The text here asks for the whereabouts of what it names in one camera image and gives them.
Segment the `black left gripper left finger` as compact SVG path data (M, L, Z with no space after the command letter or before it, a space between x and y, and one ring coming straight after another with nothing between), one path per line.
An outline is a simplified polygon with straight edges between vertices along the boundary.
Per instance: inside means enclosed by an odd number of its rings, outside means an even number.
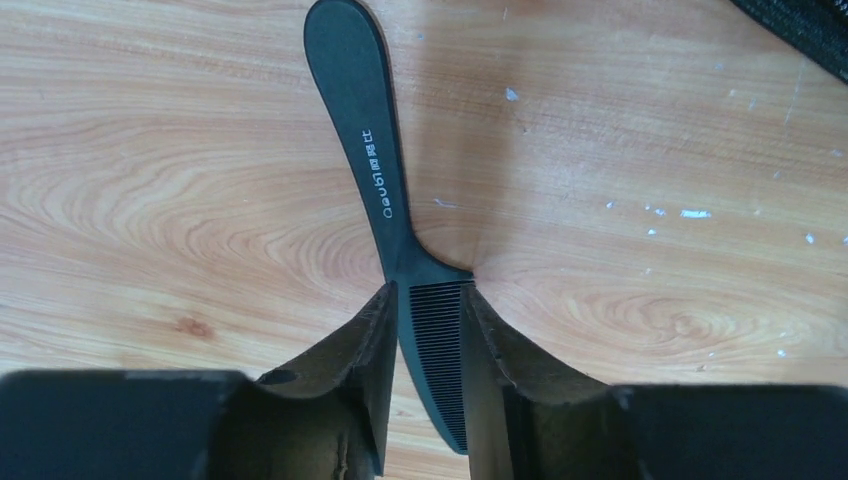
M238 370L29 369L1 378L5 479L374 479L398 292L251 379Z

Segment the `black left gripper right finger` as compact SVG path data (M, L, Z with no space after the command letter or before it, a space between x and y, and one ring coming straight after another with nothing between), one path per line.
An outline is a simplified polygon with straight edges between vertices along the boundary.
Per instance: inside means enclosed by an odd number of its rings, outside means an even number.
M847 391L815 384L617 384L558 360L461 293L475 479L843 479Z

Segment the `black handled hair comb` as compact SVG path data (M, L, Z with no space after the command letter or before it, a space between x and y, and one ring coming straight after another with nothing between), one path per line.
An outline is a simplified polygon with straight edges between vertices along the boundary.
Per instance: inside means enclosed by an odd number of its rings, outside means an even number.
M357 184L384 277L398 288L398 339L435 429L467 452L460 315L469 271L429 253L413 229L388 50L358 1L318 1L304 49Z

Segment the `black zip tool case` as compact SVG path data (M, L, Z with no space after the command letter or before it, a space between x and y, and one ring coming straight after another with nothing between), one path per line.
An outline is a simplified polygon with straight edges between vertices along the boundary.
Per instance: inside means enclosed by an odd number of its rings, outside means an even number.
M847 84L847 0L731 0L731 3Z

